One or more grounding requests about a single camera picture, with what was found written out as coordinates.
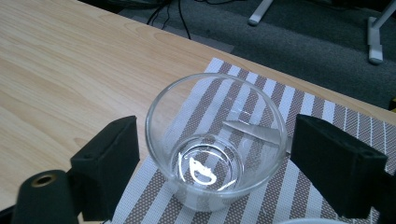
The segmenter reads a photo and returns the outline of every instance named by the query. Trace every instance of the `bowl rim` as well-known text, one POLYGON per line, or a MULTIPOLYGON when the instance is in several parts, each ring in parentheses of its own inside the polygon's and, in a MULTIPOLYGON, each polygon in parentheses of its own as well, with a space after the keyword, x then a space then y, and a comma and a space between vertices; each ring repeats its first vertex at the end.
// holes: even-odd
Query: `bowl rim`
POLYGON ((257 86, 255 86, 254 84, 252 84, 251 82, 244 80, 240 77, 235 77, 233 75, 228 75, 228 74, 222 74, 222 73, 198 73, 198 74, 193 74, 193 75, 188 75, 185 76, 183 78, 180 78, 176 81, 174 81, 173 83, 171 83, 170 85, 168 85, 165 89, 163 89, 154 99, 154 101, 152 102, 147 116, 146 116, 146 122, 145 122, 145 137, 146 137, 146 145, 148 147, 148 153, 150 155, 150 157, 153 159, 153 161, 155 162, 155 164, 157 165, 157 167, 159 168, 159 170, 161 171, 161 173, 166 177, 167 180, 176 180, 175 182, 177 183, 178 186, 185 188, 185 189, 192 189, 196 192, 199 193, 204 193, 204 194, 216 194, 216 195, 222 195, 222 196, 230 196, 230 197, 234 197, 236 195, 245 195, 250 193, 251 191, 253 191, 254 189, 262 186, 263 184, 265 184, 269 179, 271 179, 278 171, 278 169, 280 168, 282 161, 285 158, 285 154, 286 154, 286 141, 287 141, 287 130, 286 130, 286 124, 285 124, 285 120, 283 119, 283 117, 280 114, 280 111, 278 109, 278 107, 275 105, 274 101, 262 90, 260 90, 257 86), (281 153, 279 153, 278 157, 276 158, 278 160, 278 162, 276 163, 276 166, 274 166, 269 172, 268 172, 268 176, 266 176, 265 178, 261 179, 260 181, 258 181, 256 184, 253 185, 249 185, 245 188, 242 189, 226 189, 226 190, 222 190, 222 191, 214 191, 214 190, 209 190, 209 189, 199 189, 194 187, 193 185, 186 185, 184 182, 182 182, 181 180, 178 180, 175 175, 173 175, 171 172, 168 172, 168 170, 166 169, 164 164, 160 164, 157 160, 157 156, 155 154, 155 152, 152 150, 153 149, 153 145, 151 144, 151 139, 149 137, 149 131, 150 131, 150 123, 151 123, 151 117, 152 114, 157 106, 157 104, 161 101, 161 99, 163 98, 163 96, 171 89, 173 89, 175 86, 177 86, 178 84, 185 82, 187 80, 190 79, 195 79, 198 77, 222 77, 224 79, 233 79, 239 82, 242 82, 246 85, 248 85, 251 89, 255 90, 258 94, 260 94, 262 96, 262 98, 264 99, 264 101, 269 104, 272 113, 274 114, 274 116, 276 117, 276 123, 278 126, 278 129, 280 131, 280 148, 283 148, 283 150, 281 150, 281 153))

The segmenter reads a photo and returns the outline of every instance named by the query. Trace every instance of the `striped placemat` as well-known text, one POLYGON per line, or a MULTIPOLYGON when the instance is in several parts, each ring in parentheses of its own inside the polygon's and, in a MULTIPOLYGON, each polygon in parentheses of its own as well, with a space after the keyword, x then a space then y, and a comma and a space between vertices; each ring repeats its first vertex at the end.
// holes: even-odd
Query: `striped placemat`
MULTIPOLYGON (((389 156, 387 172, 396 169, 396 127, 378 119, 318 98, 213 59, 207 73, 224 73, 246 79, 269 95, 278 106, 293 136, 297 114, 325 119, 389 156)), ((277 223, 300 217, 322 217, 346 223, 376 223, 373 209, 367 219, 346 219, 335 214, 311 182, 285 158, 276 175, 263 187, 214 213, 194 212, 172 196, 165 179, 148 157, 124 191, 112 223, 277 223)))

